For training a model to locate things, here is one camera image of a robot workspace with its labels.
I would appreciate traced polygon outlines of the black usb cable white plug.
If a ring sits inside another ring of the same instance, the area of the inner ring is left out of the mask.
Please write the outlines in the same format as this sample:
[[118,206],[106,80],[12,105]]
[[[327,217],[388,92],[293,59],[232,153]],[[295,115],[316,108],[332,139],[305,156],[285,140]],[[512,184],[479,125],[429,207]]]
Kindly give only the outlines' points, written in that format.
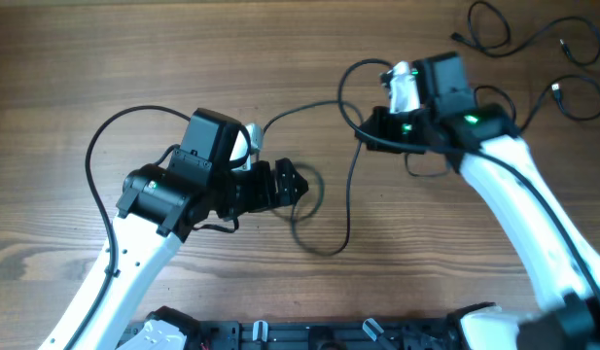
[[492,85],[474,88],[477,102],[484,94],[494,94],[507,105],[508,115],[521,131],[526,131],[533,120],[549,102],[556,111],[569,121],[592,122],[600,119],[600,84],[594,79],[578,74],[567,74],[551,80],[534,100],[529,111],[521,117],[513,99],[506,91]]

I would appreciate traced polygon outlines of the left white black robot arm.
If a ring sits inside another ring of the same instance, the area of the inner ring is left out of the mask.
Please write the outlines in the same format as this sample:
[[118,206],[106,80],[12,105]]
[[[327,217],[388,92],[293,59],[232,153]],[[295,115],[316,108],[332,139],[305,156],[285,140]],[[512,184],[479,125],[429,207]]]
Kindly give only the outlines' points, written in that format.
[[308,183],[293,163],[252,161],[248,128],[198,108],[180,145],[124,180],[107,240],[45,349],[113,349],[143,296],[211,212],[236,223],[244,213],[295,205]]

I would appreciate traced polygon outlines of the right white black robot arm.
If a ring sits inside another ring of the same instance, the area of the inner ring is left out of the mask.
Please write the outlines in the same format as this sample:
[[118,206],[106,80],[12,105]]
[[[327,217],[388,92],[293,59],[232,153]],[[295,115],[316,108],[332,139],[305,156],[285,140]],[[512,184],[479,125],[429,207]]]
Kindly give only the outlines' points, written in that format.
[[459,54],[387,64],[389,103],[358,125],[374,151],[441,154],[485,201],[529,276],[539,310],[493,303],[460,313],[468,349],[600,349],[600,254],[540,174],[502,106],[480,105]]

